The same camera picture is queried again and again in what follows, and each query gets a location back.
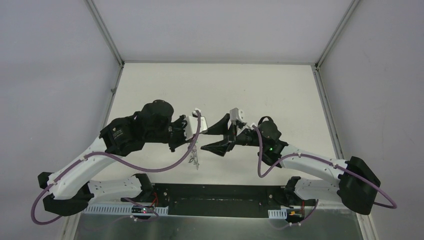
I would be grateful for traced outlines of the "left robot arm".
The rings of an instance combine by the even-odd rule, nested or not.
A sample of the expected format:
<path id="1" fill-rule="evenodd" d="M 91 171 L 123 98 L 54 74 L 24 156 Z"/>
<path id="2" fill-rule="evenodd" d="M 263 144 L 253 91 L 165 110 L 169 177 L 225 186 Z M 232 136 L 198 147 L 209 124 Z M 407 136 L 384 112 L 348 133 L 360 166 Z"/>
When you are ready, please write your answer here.
<path id="1" fill-rule="evenodd" d="M 98 202 L 122 199 L 147 202 L 154 189 L 149 173 L 162 173 L 176 167 L 146 168 L 125 160 L 146 144 L 165 144 L 171 152 L 186 146 L 185 157 L 195 147 L 207 122 L 199 109 L 173 120 L 174 108 L 164 100 L 147 103 L 132 115 L 115 118 L 106 125 L 92 144 L 67 166 L 56 172 L 42 172 L 37 180 L 42 192 L 37 197 L 45 211 L 58 217 L 82 212 Z M 118 180 L 94 180 L 113 163 L 120 163 L 137 173 Z"/>

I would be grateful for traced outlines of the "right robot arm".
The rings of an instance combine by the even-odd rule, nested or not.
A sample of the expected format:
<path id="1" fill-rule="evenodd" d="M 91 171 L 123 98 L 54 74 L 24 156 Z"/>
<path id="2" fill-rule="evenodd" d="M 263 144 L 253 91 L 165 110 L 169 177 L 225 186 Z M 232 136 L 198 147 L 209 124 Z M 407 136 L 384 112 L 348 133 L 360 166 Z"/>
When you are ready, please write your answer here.
<path id="1" fill-rule="evenodd" d="M 304 200 L 326 200 L 342 203 L 349 210 L 369 215 L 381 182 L 359 157 L 349 160 L 320 156 L 280 139 L 279 131 L 270 116 L 263 116 L 258 124 L 247 125 L 240 116 L 227 113 L 209 127 L 208 135 L 222 135 L 223 139 L 201 146 L 201 150 L 220 157 L 235 146 L 258 147 L 257 173 L 266 177 L 274 168 L 290 169 L 314 176 L 307 179 L 293 176 L 284 186 L 284 200 L 296 205 Z"/>

